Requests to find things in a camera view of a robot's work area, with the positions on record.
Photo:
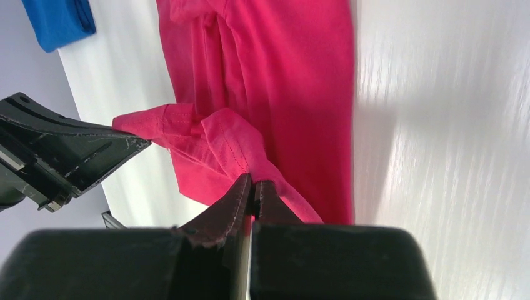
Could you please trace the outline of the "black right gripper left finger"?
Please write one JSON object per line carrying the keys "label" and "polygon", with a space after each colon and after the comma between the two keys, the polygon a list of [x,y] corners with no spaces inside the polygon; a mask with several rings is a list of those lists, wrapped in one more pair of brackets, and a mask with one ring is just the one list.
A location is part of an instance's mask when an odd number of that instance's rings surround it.
{"label": "black right gripper left finger", "polygon": [[40,230],[1,269],[2,299],[246,299],[250,175],[181,227]]}

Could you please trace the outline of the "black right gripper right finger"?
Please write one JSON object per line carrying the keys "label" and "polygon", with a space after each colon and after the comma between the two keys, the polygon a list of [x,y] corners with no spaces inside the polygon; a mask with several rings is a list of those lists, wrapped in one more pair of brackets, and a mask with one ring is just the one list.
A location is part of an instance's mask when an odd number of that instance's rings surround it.
{"label": "black right gripper right finger", "polygon": [[395,227],[302,222],[256,185],[252,299],[436,299],[421,248]]}

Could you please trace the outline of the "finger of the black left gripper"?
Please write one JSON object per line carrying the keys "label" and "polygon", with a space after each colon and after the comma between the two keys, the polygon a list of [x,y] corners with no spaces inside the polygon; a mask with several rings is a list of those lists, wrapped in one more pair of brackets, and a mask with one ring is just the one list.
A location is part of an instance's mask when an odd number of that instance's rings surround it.
{"label": "finger of the black left gripper", "polygon": [[1,210],[29,198],[54,213],[150,145],[64,117],[17,92],[1,100]]}

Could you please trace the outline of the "magenta t shirt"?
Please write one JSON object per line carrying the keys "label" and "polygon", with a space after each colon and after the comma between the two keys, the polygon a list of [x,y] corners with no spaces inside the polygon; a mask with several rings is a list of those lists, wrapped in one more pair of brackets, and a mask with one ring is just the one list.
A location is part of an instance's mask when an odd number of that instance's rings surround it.
{"label": "magenta t shirt", "polygon": [[244,173],[306,223],[352,224],[354,36],[348,1],[158,1],[176,97],[112,127],[169,150],[207,206]]}

